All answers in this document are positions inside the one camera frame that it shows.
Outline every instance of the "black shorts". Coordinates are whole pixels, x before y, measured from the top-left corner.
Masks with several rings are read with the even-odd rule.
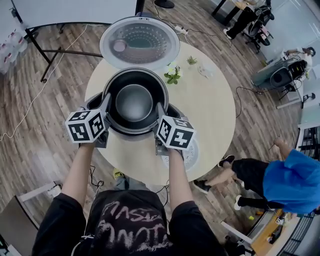
[[[244,182],[246,190],[256,192],[260,197],[264,198],[264,177],[268,167],[267,162],[262,162],[252,158],[235,160],[232,163],[232,170],[238,179]]]

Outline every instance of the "transparent lid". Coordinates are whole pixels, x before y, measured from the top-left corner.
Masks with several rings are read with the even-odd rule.
[[[174,61],[180,50],[176,32],[150,17],[128,17],[113,23],[100,39],[103,58],[118,69],[162,68]]]

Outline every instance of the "cube with fiducial marker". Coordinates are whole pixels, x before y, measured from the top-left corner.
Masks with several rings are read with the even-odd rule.
[[[189,121],[163,115],[156,132],[158,139],[166,148],[189,150],[196,130]]]
[[[92,143],[105,130],[105,113],[101,109],[71,112],[65,126],[73,143]]]

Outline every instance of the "black hair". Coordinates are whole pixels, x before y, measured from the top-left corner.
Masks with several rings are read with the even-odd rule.
[[[320,208],[314,209],[313,212],[315,215],[320,215]]]
[[[312,51],[312,54],[311,54],[312,57],[316,55],[316,51],[315,51],[315,49],[313,47],[308,47],[307,49],[309,51]]]

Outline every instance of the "blue t-shirt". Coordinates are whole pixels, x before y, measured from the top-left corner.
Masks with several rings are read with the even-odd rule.
[[[286,212],[311,213],[320,205],[320,162],[293,149],[285,161],[268,165],[263,194]]]

